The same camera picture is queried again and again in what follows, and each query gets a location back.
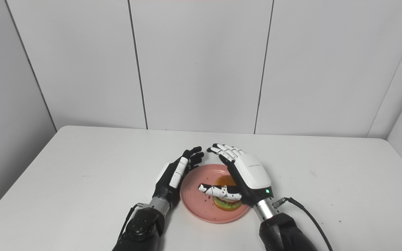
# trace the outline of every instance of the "black cable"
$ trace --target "black cable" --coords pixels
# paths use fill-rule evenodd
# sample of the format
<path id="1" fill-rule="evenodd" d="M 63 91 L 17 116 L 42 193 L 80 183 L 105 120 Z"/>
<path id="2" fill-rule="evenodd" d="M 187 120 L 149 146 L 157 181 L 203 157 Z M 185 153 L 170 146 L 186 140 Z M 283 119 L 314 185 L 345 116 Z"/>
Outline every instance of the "black cable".
<path id="1" fill-rule="evenodd" d="M 134 205 L 134 207 L 132 207 L 132 208 L 129 210 L 128 215 L 127 215 L 126 218 L 125 218 L 125 222 L 123 223 L 122 229 L 120 230 L 120 234 L 119 234 L 118 240 L 121 238 L 121 236 L 122 236 L 122 234 L 123 234 L 123 232 L 124 232 L 124 230 L 125 230 L 125 226 L 126 226 L 128 220 L 129 220 L 129 218 L 130 218 L 131 215 L 133 214 L 134 210 L 136 209 L 136 207 L 137 207 L 137 204 Z"/>
<path id="2" fill-rule="evenodd" d="M 328 250 L 329 251 L 333 251 L 332 246 L 330 245 L 330 242 L 328 241 L 328 238 L 326 237 L 325 233 L 323 232 L 322 228 L 319 226 L 319 223 L 317 223 L 317 221 L 314 219 L 314 217 L 311 215 L 311 213 L 308 212 L 308 210 L 306 210 L 306 208 L 300 204 L 300 202 L 298 202 L 297 200 L 293 199 L 292 197 L 284 198 L 285 200 L 287 200 L 288 202 L 294 204 L 295 206 L 297 206 L 298 208 L 300 208 L 302 211 L 304 211 L 306 213 L 306 215 L 313 221 L 313 223 L 316 225 L 317 229 L 320 232 L 320 235 L 322 235 L 323 240 L 325 241 L 325 243 L 328 246 Z"/>

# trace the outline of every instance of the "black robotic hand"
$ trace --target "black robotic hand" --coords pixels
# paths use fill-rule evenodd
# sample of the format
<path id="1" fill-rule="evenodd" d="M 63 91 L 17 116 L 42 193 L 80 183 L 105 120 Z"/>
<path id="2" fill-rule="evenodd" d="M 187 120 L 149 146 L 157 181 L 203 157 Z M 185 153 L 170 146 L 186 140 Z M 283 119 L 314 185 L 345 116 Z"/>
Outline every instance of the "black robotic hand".
<path id="1" fill-rule="evenodd" d="M 213 144 L 207 152 L 218 155 L 237 184 L 243 204 L 254 207 L 273 197 L 271 180 L 255 155 L 245 154 L 235 146 Z"/>
<path id="2" fill-rule="evenodd" d="M 137 203 L 131 208 L 113 251 L 155 251 L 158 249 L 159 240 L 164 231 L 165 216 L 180 199 L 179 189 L 182 179 L 201 163 L 204 156 L 201 150 L 201 146 L 185 150 L 181 157 L 165 165 L 156 181 L 151 202 Z"/>
<path id="3" fill-rule="evenodd" d="M 153 197 L 161 197 L 174 206 L 179 201 L 180 182 L 188 172 L 198 167 L 204 152 L 201 146 L 185 150 L 181 157 L 174 162 L 166 164 L 156 182 Z"/>

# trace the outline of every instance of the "pink plate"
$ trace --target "pink plate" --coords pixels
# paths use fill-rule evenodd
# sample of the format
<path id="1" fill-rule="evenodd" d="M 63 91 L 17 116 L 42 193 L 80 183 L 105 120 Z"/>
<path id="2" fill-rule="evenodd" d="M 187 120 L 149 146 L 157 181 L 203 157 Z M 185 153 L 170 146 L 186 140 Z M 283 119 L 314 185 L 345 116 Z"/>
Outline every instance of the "pink plate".
<path id="1" fill-rule="evenodd" d="M 200 183 L 214 184 L 220 176 L 229 175 L 225 165 L 209 164 L 188 173 L 181 184 L 181 201 L 185 208 L 198 219 L 210 223 L 228 223 L 243 216 L 249 209 L 241 205 L 235 211 L 223 211 L 215 206 L 213 197 L 198 191 Z"/>

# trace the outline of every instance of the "black forearm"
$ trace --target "black forearm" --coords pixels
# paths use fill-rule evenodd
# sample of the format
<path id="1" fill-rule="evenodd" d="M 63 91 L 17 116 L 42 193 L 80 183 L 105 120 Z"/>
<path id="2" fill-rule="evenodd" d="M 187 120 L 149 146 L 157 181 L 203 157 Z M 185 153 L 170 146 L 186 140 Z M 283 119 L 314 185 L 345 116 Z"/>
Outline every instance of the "black forearm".
<path id="1" fill-rule="evenodd" d="M 260 238 L 267 251 L 317 251 L 294 219 L 279 213 L 260 224 Z"/>

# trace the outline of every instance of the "white finger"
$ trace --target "white finger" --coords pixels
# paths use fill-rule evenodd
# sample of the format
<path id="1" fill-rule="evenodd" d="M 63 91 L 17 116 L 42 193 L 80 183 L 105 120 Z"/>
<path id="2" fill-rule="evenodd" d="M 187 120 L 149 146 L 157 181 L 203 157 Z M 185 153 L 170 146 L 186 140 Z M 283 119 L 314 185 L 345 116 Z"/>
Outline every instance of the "white finger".
<path id="1" fill-rule="evenodd" d="M 198 187 L 198 191 L 203 192 L 208 195 L 212 195 L 218 198 L 224 198 L 228 200 L 241 200 L 241 194 L 239 193 L 229 193 L 228 187 L 223 186 L 221 189 L 211 186 L 211 187 L 204 187 L 203 184 L 200 184 Z"/>
<path id="2" fill-rule="evenodd" d="M 243 155 L 243 154 L 244 154 L 244 152 L 243 152 L 241 149 L 239 149 L 238 147 L 233 146 L 233 148 L 234 148 L 240 155 Z"/>
<path id="3" fill-rule="evenodd" d="M 232 156 L 234 159 L 237 159 L 238 155 L 241 155 L 237 150 L 233 149 L 233 147 L 228 146 L 228 145 L 224 145 L 224 146 L 227 147 L 229 150 L 231 150 L 233 154 L 235 154 L 235 156 L 233 156 L 232 154 L 229 153 L 229 155 Z"/>
<path id="4" fill-rule="evenodd" d="M 225 146 L 222 145 L 222 144 L 217 144 L 217 146 L 218 146 L 221 150 L 223 150 L 223 151 L 225 151 L 227 154 L 229 154 L 230 157 L 232 157 L 233 159 L 237 159 L 238 156 L 237 156 L 235 153 L 233 153 L 229 148 L 225 147 Z"/>
<path id="5" fill-rule="evenodd" d="M 176 167 L 176 170 L 174 171 L 174 174 L 172 176 L 172 179 L 170 180 L 169 185 L 173 188 L 177 188 L 179 185 L 179 181 L 181 181 L 182 174 L 185 171 L 185 167 L 187 167 L 188 164 L 188 159 L 181 157 L 179 160 L 179 163 Z"/>
<path id="6" fill-rule="evenodd" d="M 235 159 L 230 156 L 228 153 L 226 153 L 225 151 L 223 151 L 222 149 L 216 148 L 216 147 L 211 147 L 210 150 L 212 152 L 214 152 L 215 154 L 221 154 L 223 157 L 225 157 L 226 159 L 228 159 L 228 161 L 233 162 L 235 161 Z"/>

